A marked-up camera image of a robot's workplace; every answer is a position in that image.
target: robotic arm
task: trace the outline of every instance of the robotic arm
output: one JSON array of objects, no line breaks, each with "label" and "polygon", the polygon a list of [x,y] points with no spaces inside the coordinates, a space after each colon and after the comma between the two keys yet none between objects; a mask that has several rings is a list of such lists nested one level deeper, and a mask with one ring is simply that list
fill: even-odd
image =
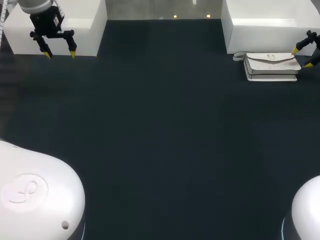
[{"label": "robotic arm", "polygon": [[[295,49],[292,51],[292,54],[296,54],[301,49],[303,49],[305,46],[316,43],[316,48],[320,50],[320,35],[317,35],[316,32],[311,32],[310,30],[306,33],[307,38],[304,40],[298,42],[295,46]],[[303,67],[304,68],[310,68],[316,66],[320,62],[320,55],[312,57],[309,61],[307,61]]]},{"label": "robotic arm", "polygon": [[[64,39],[68,44],[72,58],[75,58],[77,50],[77,44],[73,38],[75,32],[73,30],[63,31],[61,29],[65,14],[58,0],[18,0],[18,3],[22,11],[30,14],[30,19],[34,25],[34,31],[30,33],[30,37],[38,43],[42,53],[50,59],[53,57],[43,37],[47,37],[48,39]],[[0,46],[7,4],[8,0],[4,0],[0,19]]]}]

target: cable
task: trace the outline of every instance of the cable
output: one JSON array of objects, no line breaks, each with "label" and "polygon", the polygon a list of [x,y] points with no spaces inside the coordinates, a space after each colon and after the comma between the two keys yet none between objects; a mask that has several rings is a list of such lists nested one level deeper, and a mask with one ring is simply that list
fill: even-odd
[{"label": "cable", "polygon": [[60,16],[63,18],[65,16],[65,13],[64,13],[64,10],[62,9],[61,5],[59,4],[58,0],[54,0],[56,6],[58,7],[59,9],[59,13],[60,13]]},{"label": "cable", "polygon": [[4,24],[5,24],[6,14],[7,14],[7,5],[8,5],[8,0],[3,0],[2,11],[0,16],[0,49],[1,49],[2,34],[4,31]]}]

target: handbag flap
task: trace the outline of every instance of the handbag flap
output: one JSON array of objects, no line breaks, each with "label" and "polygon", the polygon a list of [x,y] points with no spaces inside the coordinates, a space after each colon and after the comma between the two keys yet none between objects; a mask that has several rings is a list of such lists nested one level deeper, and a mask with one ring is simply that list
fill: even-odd
[{"label": "handbag flap", "polygon": [[295,58],[291,53],[247,53],[246,55],[250,59],[270,62],[280,62]]}]

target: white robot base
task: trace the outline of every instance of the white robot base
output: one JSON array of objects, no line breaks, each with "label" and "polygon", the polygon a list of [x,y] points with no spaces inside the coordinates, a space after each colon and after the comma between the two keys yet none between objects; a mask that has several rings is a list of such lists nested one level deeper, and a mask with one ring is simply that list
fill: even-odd
[{"label": "white robot base", "polygon": [[320,237],[320,176],[296,193],[283,219],[278,240],[318,240]]},{"label": "white robot base", "polygon": [[3,240],[82,240],[82,182],[63,161],[0,140],[0,216]]}]

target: white handbag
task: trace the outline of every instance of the white handbag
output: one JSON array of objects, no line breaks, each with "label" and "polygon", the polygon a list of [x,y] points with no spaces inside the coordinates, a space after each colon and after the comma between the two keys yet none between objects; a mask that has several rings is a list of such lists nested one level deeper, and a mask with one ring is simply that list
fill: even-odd
[{"label": "white handbag", "polygon": [[295,82],[301,70],[291,53],[246,53],[243,62],[252,82]]}]

